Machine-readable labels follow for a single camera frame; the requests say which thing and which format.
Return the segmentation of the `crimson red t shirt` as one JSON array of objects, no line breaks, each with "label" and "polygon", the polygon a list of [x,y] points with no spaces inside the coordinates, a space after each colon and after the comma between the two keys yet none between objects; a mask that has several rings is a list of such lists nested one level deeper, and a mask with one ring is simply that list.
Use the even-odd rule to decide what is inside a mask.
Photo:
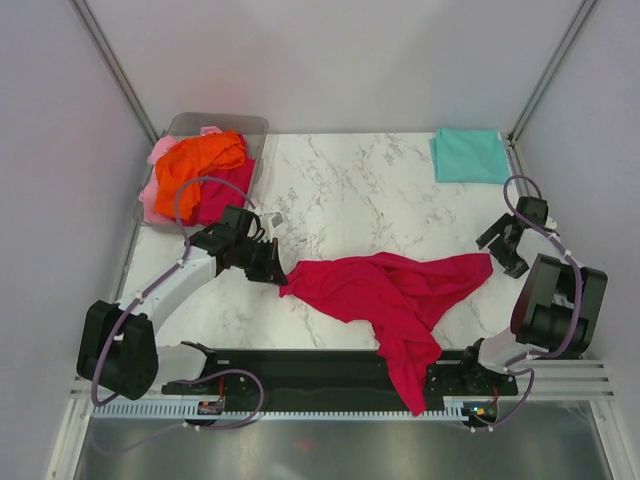
[{"label": "crimson red t shirt", "polygon": [[381,252],[300,261],[279,295],[291,295],[343,323],[368,322],[393,387],[418,416],[427,407],[423,394],[427,367],[442,353],[433,329],[492,274],[485,253],[419,262]]}]

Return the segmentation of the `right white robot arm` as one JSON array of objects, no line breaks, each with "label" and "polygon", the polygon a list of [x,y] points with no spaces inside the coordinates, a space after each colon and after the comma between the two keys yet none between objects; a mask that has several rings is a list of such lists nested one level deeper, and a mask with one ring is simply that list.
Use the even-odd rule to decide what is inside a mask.
[{"label": "right white robot arm", "polygon": [[587,350],[608,285],[605,272],[572,257],[553,230],[538,232],[505,214],[476,243],[504,272],[525,276],[509,325],[468,347],[458,368],[467,392],[513,377],[527,360],[577,360]]}]

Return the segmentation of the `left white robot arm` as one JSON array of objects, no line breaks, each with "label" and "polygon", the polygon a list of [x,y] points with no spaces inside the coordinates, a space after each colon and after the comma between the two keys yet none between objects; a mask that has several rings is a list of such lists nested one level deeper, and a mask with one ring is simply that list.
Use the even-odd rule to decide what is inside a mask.
[{"label": "left white robot arm", "polygon": [[208,393],[219,382],[218,367],[194,343],[160,347],[156,335],[197,290],[227,269],[243,271],[250,282],[284,286],[279,241],[260,227],[214,224],[185,239],[182,256],[138,291],[87,311],[77,373],[90,381],[94,406],[122,396],[137,400],[154,385],[186,384]]}]

